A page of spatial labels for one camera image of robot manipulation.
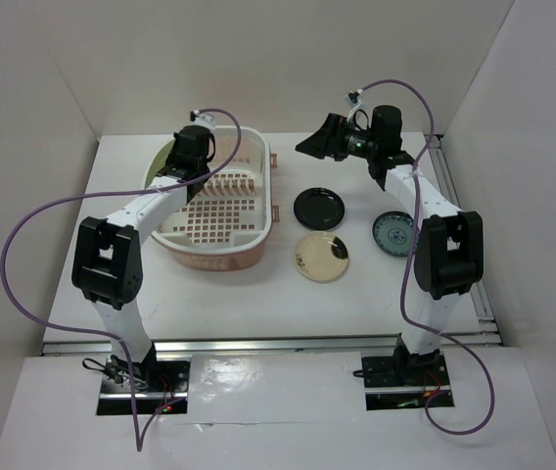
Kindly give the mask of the aluminium rail frame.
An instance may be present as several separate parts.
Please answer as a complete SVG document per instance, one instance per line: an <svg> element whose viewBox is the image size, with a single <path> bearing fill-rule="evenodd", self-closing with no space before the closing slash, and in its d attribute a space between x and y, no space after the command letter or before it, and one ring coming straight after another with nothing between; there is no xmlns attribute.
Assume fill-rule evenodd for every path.
<svg viewBox="0 0 556 470"><path fill-rule="evenodd" d="M265 134L277 153L272 169L273 224L261 260L225 272L187 268L153 239L143 245L144 282L138 296L147 333L160 352L184 350L270 351L387 347L406 325L399 314L404 261L382 252L371 225L382 212L401 209L370 179L366 163L319 161L294 152L304 135ZM168 135L108 135L100 140L87 192L140 187ZM348 267L331 283L316 283L296 268L294 248L307 232L293 214L296 195L326 187L346 204L336 233L347 245ZM74 239L50 320L103 329L102 321L70 283ZM482 286L465 297L448 328L469 345L501 346Z"/></svg>

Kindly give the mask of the white pink dish rack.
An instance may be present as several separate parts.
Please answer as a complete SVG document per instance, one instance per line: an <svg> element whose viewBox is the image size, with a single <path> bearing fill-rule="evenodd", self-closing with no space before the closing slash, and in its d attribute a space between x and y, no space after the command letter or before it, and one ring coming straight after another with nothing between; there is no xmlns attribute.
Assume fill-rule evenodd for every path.
<svg viewBox="0 0 556 470"><path fill-rule="evenodd" d="M172 213L151 234L180 264L204 271L249 268L260 261L272 225L279 220L272 204L270 144L259 131L219 126L213 132L217 168L239 150L230 164L206 183L194 199Z"/></svg>

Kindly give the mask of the beige plate with black mark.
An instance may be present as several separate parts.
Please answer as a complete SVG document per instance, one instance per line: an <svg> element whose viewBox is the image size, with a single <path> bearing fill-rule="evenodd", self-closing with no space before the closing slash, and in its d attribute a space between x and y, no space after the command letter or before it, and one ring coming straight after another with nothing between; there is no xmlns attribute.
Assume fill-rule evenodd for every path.
<svg viewBox="0 0 556 470"><path fill-rule="evenodd" d="M308 280L333 282L348 268L348 248L334 232L313 231L296 242L294 263L297 271Z"/></svg>

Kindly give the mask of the blue patterned plate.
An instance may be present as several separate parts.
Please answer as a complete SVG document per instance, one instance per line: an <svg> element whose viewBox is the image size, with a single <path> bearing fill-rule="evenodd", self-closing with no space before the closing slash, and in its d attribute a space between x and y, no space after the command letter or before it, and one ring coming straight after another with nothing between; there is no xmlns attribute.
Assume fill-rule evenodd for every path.
<svg viewBox="0 0 556 470"><path fill-rule="evenodd" d="M386 211L373 222L372 237L377 246L386 254L406 258L409 250L416 250L419 239L417 232L415 242L411 242L413 218L404 211Z"/></svg>

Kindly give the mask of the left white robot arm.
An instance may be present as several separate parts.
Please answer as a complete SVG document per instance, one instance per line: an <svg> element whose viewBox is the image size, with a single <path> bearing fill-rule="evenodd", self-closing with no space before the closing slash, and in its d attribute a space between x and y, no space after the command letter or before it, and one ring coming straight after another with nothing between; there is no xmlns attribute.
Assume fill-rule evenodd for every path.
<svg viewBox="0 0 556 470"><path fill-rule="evenodd" d="M174 134L171 150L149 186L104 218L84 218L77 233L71 282L98 311L112 339L112 363L137 391L157 382L156 348L139 313L143 283L141 248L171 214L203 188L215 139L205 127L188 125Z"/></svg>

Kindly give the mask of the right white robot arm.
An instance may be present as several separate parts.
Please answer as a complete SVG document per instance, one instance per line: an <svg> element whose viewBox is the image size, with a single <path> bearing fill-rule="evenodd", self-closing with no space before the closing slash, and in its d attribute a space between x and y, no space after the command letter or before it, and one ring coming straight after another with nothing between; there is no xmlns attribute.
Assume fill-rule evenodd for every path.
<svg viewBox="0 0 556 470"><path fill-rule="evenodd" d="M484 232L477 212L462 211L418 171L417 159L402 148L401 130L401 111L390 105L376 107L366 128L354 117L329 114L295 149L318 160L363 159L378 186L412 213L400 292L415 286L422 301L416 318L405 320L392 372L399 382L414 385L437 371L452 311L483 277Z"/></svg>

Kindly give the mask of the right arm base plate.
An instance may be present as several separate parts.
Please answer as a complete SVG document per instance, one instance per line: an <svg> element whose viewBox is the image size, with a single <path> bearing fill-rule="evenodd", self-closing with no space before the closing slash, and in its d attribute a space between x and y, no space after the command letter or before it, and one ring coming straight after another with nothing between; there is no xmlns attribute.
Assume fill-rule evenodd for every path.
<svg viewBox="0 0 556 470"><path fill-rule="evenodd" d="M364 387L366 409L401 410L453 407L454 398L445 359L439 356L433 366L415 378L404 379L395 369L391 356L363 356L361 366L352 372Z"/></svg>

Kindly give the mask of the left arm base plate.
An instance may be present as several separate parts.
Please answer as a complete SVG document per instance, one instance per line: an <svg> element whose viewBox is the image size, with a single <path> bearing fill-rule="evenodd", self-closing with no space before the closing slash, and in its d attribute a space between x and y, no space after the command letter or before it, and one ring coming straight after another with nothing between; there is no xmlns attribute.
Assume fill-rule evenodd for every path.
<svg viewBox="0 0 556 470"><path fill-rule="evenodd" d="M130 377L117 371L108 359L106 364L96 364L103 374L96 414L99 416L122 416L131 414ZM167 404L163 415L186 414L188 410L188 387L191 361L165 360L157 363L156 372L147 381L135 380L137 412L151 415Z"/></svg>

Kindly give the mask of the green plate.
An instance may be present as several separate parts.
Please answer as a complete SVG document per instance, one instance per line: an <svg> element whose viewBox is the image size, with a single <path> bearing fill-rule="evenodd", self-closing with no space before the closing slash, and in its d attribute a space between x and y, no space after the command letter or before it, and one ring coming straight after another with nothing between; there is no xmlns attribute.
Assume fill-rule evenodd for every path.
<svg viewBox="0 0 556 470"><path fill-rule="evenodd" d="M152 162L150 163L144 181L144 188L147 189L151 186L152 181L157 175L158 171L165 166L166 159L173 147L174 140L170 140L164 146L162 146L159 151L154 156Z"/></svg>

